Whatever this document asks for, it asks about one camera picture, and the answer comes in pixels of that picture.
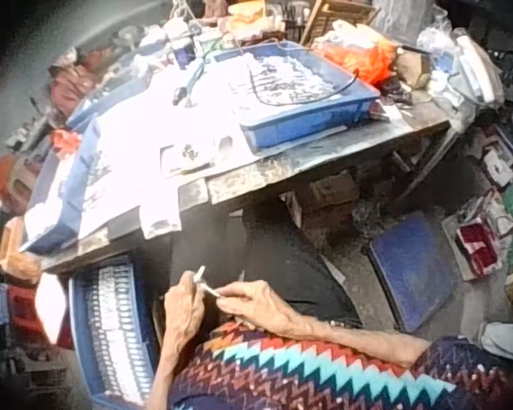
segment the cardboard box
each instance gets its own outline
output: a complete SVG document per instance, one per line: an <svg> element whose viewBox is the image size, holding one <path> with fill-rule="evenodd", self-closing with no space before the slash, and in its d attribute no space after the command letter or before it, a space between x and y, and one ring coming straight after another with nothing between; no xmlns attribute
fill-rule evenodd
<svg viewBox="0 0 513 410"><path fill-rule="evenodd" d="M289 209L299 228L326 228L350 219L358 198L359 187L344 172L295 190Z"/></svg>

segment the orange plastic bag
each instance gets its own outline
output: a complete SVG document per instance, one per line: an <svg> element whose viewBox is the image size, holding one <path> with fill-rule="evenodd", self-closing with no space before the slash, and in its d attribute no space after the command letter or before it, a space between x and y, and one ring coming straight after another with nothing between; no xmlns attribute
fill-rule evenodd
<svg viewBox="0 0 513 410"><path fill-rule="evenodd" d="M361 50L323 44L314 51L350 73L359 70L359 79L371 85L376 85L391 75L389 67L392 61L386 52L378 46Z"/></svg>

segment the blue board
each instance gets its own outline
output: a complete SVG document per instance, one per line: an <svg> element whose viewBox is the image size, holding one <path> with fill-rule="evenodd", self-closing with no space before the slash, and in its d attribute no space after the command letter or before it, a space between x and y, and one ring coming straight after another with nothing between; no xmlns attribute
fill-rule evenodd
<svg viewBox="0 0 513 410"><path fill-rule="evenodd" d="M450 268L422 212L373 240L369 257L404 331L417 329L452 293Z"/></svg>

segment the finger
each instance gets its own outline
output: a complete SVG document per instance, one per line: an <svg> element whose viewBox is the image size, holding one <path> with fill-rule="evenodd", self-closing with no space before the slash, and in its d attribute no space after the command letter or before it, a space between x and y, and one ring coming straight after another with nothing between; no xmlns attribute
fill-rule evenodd
<svg viewBox="0 0 513 410"><path fill-rule="evenodd" d="M194 295L195 302L203 302L203 297L205 296L205 292L203 292L203 288L201 286L196 286L196 295Z"/></svg>
<svg viewBox="0 0 513 410"><path fill-rule="evenodd" d="M253 325L249 320L243 321L244 326L249 329L250 331L254 331L257 327Z"/></svg>
<svg viewBox="0 0 513 410"><path fill-rule="evenodd" d="M194 284L194 272L184 272L180 278L179 286L181 286L186 292L189 292L190 295L194 295L196 291L196 285Z"/></svg>
<svg viewBox="0 0 513 410"><path fill-rule="evenodd" d="M243 301L237 297L222 297L216 300L216 306L222 312L241 317L248 313L250 304L250 302Z"/></svg>
<svg viewBox="0 0 513 410"><path fill-rule="evenodd" d="M256 292L256 283L257 282L232 282L215 290L225 297L241 296L252 298Z"/></svg>

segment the blue container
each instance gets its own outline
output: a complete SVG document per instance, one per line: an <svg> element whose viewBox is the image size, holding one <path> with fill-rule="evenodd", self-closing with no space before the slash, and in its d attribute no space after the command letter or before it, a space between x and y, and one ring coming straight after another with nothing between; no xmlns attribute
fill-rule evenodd
<svg viewBox="0 0 513 410"><path fill-rule="evenodd" d="M247 53L255 58L269 56L295 58L312 73L319 75L327 82L334 83L336 88L345 86L353 79L353 75L341 67L290 41L244 47L243 54ZM213 58L216 62L224 62L241 55L241 51L236 49L216 54ZM356 80L339 95L342 97L303 104L292 110L271 115L264 120L252 117L251 112L237 112L235 107L233 110L241 129L255 147L267 148L336 126L355 124L366 116L371 102L376 100L380 93L374 87Z"/></svg>
<svg viewBox="0 0 513 410"><path fill-rule="evenodd" d="M116 394L111 387L116 383L116 376L126 376L125 373L129 371L124 369L122 374L118 374L118 360L112 358L110 346L107 344L108 339L103 336L110 331L103 325L103 307L109 304L103 298L106 296L109 301L111 290L108 288L104 289L108 292L103 292L101 289L99 292L99 285L103 285L99 282L99 272L107 268L112 269L109 272L118 280L112 290L115 302L121 298L123 303L118 307L118 311L124 318L129 318L127 325L122 322L121 329L115 331L116 340L120 331L123 339L121 346L125 343L129 363L133 365L131 374L137 386L136 390L144 401L148 399L159 350L150 313L144 304L140 270L128 255L83 268L71 277L68 295L70 326L76 355L85 386L96 404L114 409L141 408L140 405L126 400L124 395ZM124 326L128 325L131 327L123 330Z"/></svg>
<svg viewBox="0 0 513 410"><path fill-rule="evenodd" d="M78 107L76 107L68 118L67 127L74 129L92 115L106 113L116 104L145 91L152 80L152 71L149 69L146 73L138 75L136 70L137 68L135 67L129 67L118 73L116 78L112 79L111 82L117 79L127 80L108 92L108 94L103 94L102 89L90 92L86 98L80 101Z"/></svg>
<svg viewBox="0 0 513 410"><path fill-rule="evenodd" d="M61 194L58 197L62 203L59 218L45 224L48 228L30 241L27 239L27 232L25 231L23 244L19 249L20 252L30 251L37 255L45 255L78 236L87 180L97 150L97 142L101 136L97 116L93 115L87 118L74 131L81 134L82 140L78 151L74 155L74 164L70 174L62 183ZM56 176L59 163L60 160L56 153L51 150L44 161L32 191L27 212L30 212L39 203L46 202L49 195L53 195L50 194L50 187Z"/></svg>

